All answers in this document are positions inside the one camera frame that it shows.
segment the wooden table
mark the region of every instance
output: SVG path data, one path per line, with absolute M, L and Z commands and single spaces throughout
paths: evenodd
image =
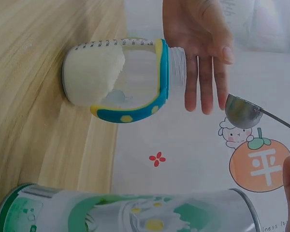
M 61 65 L 126 35 L 121 0 L 0 0 L 0 202 L 15 186 L 109 192 L 116 126 L 71 105 Z

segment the formula can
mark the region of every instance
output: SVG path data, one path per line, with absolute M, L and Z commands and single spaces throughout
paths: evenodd
M 0 206 L 0 232 L 261 232 L 238 189 L 111 195 L 24 184 Z

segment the plastic bottle neck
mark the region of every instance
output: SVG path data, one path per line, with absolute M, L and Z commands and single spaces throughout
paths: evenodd
M 185 89 L 187 78 L 186 55 L 181 47 L 169 48 L 170 91 Z

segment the baby bottle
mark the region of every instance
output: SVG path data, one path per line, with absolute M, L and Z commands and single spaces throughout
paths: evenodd
M 186 86 L 183 48 L 165 40 L 105 40 L 72 48 L 62 66 L 65 94 L 108 122 L 129 123 L 157 112 Z

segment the metal scoop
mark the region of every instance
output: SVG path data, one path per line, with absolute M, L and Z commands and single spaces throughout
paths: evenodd
M 290 124 L 284 120 L 267 112 L 261 107 L 232 94 L 228 95 L 225 112 L 227 119 L 232 123 L 232 125 L 241 129 L 248 129 L 256 126 L 260 122 L 263 114 L 268 115 L 290 128 Z

